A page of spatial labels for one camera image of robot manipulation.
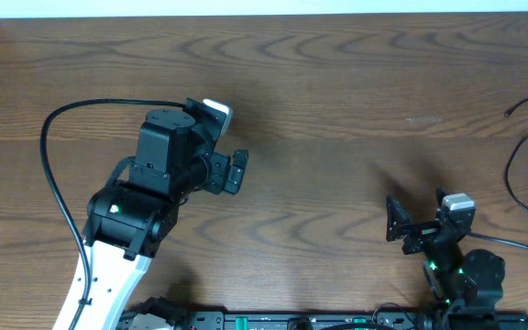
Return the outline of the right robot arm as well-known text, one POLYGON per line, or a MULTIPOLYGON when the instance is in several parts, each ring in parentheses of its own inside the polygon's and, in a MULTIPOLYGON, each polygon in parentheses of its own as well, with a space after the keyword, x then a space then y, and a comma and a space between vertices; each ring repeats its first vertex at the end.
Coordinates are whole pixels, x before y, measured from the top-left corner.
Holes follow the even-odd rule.
POLYGON ((434 220, 415 222, 402 204, 386 197, 386 240, 402 240, 405 255, 423 253, 423 273, 437 303, 417 316, 417 329, 498 329, 496 303, 503 297, 505 261, 486 249, 463 253, 475 202, 464 193, 435 191, 434 220))

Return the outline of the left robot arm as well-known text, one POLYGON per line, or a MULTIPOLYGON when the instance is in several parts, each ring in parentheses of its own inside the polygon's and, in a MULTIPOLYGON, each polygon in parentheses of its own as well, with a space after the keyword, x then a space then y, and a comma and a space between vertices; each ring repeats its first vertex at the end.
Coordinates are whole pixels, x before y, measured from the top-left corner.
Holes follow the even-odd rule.
POLYGON ((115 166, 87 206, 84 254, 55 328, 116 328, 189 194, 239 192, 248 152, 215 152, 232 115, 209 99, 147 113, 136 155, 115 166))

